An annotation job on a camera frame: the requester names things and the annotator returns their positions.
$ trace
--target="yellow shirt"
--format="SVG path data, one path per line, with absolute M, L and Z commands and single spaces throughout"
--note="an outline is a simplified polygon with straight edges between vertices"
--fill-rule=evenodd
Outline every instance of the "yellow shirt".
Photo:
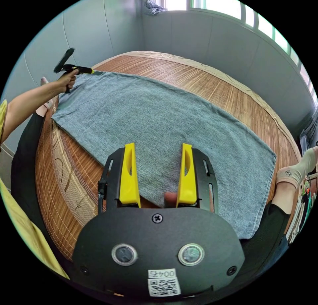
M 7 101 L 3 101 L 0 105 L 0 140 L 3 130 L 7 111 Z M 52 250 L 46 242 L 40 229 L 32 223 L 27 215 L 23 212 L 17 202 L 13 199 L 7 187 L 0 178 L 0 193 L 8 215 L 18 231 L 21 238 L 24 240 L 28 248 L 33 254 L 48 268 L 69 279 L 60 264 L 57 262 Z

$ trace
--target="sock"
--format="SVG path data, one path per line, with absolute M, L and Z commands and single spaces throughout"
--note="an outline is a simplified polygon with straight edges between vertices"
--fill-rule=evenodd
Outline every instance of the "sock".
M 308 149 L 297 165 L 284 167 L 277 172 L 276 184 L 288 182 L 295 186 L 300 186 L 305 176 L 312 172 L 318 162 L 318 146 Z
M 47 84 L 47 83 L 49 83 L 49 81 L 45 77 L 42 77 L 40 85 L 42 86 L 42 85 Z
M 42 77 L 41 78 L 41 82 L 40 82 L 41 86 L 44 85 L 44 84 L 47 84 L 47 83 L 49 83 L 49 81 L 45 77 Z M 44 104 L 44 106 L 47 108 L 47 110 L 49 110 L 52 107 L 52 105 L 53 105 L 53 100 L 52 99 L 50 99 L 48 102 L 46 102 Z

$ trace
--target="bed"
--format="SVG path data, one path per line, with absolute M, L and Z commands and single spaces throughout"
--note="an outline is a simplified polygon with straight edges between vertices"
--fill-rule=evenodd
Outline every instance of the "bed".
M 231 113 L 256 133 L 277 155 L 267 202 L 275 190 L 276 172 L 296 164 L 301 155 L 290 132 L 271 107 L 249 88 L 210 66 L 182 57 L 148 51 L 121 54 L 93 66 L 107 72 L 141 75 L 197 94 Z M 103 166 L 51 119 L 58 100 L 47 112 L 35 161 L 36 191 L 44 223 L 54 243 L 69 260 L 83 220 L 97 214 L 97 182 Z M 90 208 L 83 209 L 83 201 Z M 297 194 L 290 221 L 294 214 Z M 157 208 L 141 198 L 142 208 Z

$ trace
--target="qr code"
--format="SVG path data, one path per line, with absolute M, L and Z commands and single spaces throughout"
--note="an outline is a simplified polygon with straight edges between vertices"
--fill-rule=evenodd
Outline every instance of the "qr code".
M 149 294 L 151 296 L 173 296 L 180 294 L 179 282 L 176 277 L 167 279 L 149 279 Z

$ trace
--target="black pants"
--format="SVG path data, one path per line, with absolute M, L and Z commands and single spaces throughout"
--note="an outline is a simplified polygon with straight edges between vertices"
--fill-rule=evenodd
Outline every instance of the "black pants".
M 11 194 L 28 218 L 41 230 L 57 261 L 69 275 L 73 264 L 57 249 L 51 239 L 37 200 L 35 187 L 35 156 L 44 117 L 34 113 L 24 129 L 11 167 Z

